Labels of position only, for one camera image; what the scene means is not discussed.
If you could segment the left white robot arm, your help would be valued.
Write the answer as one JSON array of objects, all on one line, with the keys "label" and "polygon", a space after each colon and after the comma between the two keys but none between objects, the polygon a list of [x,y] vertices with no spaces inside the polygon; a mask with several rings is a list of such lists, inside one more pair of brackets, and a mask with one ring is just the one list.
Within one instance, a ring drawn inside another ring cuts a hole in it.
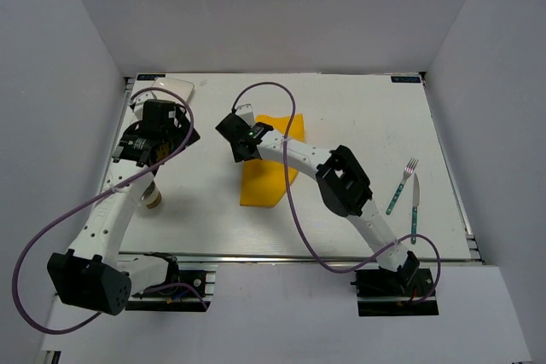
[{"label": "left white robot arm", "polygon": [[64,304],[117,315],[130,297],[149,287],[170,295],[180,285],[174,257],[152,252],[121,262],[119,249],[135,211],[161,199],[152,165],[200,136],[190,128],[184,107],[173,101],[151,99],[137,111],[137,121],[114,149],[106,198],[93,207],[67,251],[49,258],[47,270]]}]

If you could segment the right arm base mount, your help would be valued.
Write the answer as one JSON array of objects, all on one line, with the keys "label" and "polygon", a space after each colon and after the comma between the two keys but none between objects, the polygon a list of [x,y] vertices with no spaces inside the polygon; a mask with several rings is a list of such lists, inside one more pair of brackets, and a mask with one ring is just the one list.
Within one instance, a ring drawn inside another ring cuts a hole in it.
[{"label": "right arm base mount", "polygon": [[357,293],[359,317],[439,315],[430,269],[418,269],[407,287],[379,269],[358,270],[351,284]]}]

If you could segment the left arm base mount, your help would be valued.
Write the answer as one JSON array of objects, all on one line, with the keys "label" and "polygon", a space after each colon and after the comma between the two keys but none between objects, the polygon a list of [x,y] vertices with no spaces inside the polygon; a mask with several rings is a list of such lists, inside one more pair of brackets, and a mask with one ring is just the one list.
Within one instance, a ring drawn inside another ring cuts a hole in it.
[{"label": "left arm base mount", "polygon": [[152,252],[119,261],[118,270],[131,279],[127,311],[201,313],[212,301],[216,269],[210,265]]}]

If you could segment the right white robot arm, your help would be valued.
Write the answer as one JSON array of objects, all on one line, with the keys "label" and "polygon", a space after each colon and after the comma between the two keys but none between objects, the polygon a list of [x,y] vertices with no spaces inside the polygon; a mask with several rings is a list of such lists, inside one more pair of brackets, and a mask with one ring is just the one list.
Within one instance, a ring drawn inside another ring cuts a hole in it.
[{"label": "right white robot arm", "polygon": [[386,287],[403,295],[415,286],[419,261],[400,242],[378,210],[370,180],[352,151],[313,147],[284,136],[273,126],[229,113],[216,130],[230,144],[236,163],[269,160],[297,170],[313,179],[324,205],[345,218],[375,254]]}]

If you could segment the yellow pikachu cloth napkin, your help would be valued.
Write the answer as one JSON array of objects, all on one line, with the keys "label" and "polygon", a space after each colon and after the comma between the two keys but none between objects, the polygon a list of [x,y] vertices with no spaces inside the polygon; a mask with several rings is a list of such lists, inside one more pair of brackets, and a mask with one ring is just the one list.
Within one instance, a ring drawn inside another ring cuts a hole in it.
[{"label": "yellow pikachu cloth napkin", "polygon": [[[272,125],[279,132],[286,130],[289,117],[259,115],[257,122]],[[305,142],[304,115],[297,113],[289,136]],[[244,163],[241,176],[240,206],[273,208],[286,193],[284,170],[280,163],[253,159]]]}]

